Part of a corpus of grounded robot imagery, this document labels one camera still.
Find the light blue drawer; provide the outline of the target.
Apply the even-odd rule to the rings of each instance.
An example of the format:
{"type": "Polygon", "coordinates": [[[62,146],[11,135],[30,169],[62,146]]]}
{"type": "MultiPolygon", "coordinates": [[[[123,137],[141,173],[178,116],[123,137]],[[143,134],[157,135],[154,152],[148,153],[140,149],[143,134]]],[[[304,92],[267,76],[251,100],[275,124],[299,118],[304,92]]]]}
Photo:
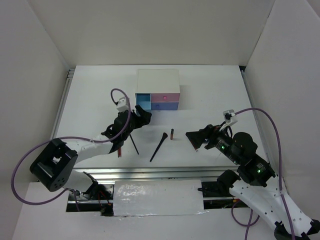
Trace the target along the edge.
{"type": "Polygon", "coordinates": [[[149,93],[136,93],[136,105],[139,105],[143,110],[151,110],[151,95],[149,93]]]}

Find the brown lip gloss tube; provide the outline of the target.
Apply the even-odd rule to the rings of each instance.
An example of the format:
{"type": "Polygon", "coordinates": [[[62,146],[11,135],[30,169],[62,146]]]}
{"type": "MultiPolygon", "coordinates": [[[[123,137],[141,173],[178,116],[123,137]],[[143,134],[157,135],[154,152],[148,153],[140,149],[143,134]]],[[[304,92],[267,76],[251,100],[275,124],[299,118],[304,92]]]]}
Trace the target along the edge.
{"type": "Polygon", "coordinates": [[[174,129],[172,128],[170,130],[170,140],[173,140],[173,137],[174,137],[174,129]]]}

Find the pink drawer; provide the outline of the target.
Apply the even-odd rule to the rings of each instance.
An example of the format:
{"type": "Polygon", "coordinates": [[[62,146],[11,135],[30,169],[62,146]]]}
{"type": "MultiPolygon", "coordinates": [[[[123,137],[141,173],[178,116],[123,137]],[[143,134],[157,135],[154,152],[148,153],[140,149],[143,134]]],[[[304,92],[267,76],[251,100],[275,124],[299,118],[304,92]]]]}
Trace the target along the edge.
{"type": "Polygon", "coordinates": [[[152,103],[179,102],[180,93],[152,93],[150,101],[152,103]]]}

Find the red lip gloss tube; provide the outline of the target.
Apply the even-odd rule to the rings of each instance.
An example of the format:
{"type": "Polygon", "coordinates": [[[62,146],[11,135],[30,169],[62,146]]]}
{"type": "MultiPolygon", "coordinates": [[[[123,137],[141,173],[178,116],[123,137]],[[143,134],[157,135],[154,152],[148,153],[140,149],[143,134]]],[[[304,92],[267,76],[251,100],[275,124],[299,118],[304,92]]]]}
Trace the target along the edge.
{"type": "Polygon", "coordinates": [[[117,150],[117,157],[118,158],[122,157],[122,148],[121,147],[117,150]]]}

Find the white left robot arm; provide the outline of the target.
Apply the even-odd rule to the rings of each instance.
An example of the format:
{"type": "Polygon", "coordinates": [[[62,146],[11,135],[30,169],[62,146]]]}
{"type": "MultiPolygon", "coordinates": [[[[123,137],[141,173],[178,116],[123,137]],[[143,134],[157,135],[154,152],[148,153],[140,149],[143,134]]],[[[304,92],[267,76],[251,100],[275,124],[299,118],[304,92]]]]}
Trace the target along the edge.
{"type": "Polygon", "coordinates": [[[74,170],[84,160],[117,152],[131,132],[150,123],[152,113],[140,105],[134,111],[119,112],[113,124],[92,140],[54,138],[30,166],[30,172],[50,191],[60,188],[79,191],[86,199],[95,198],[105,188],[89,173],[74,170]]]}

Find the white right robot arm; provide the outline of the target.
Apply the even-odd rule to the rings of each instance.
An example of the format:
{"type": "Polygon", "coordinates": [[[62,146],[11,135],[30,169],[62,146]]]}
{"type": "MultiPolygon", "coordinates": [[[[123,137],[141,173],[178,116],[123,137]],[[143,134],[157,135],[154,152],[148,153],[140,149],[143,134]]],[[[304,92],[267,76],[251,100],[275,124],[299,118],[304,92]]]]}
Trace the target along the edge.
{"type": "Polygon", "coordinates": [[[250,134],[237,132],[230,137],[220,126],[207,125],[185,135],[195,149],[216,148],[238,166],[236,171],[224,171],[216,181],[202,183],[198,191],[210,194],[231,195],[256,212],[274,231],[277,240],[307,240],[320,231],[319,220],[312,219],[279,185],[279,176],[271,165],[261,158],[257,144],[250,134]]]}

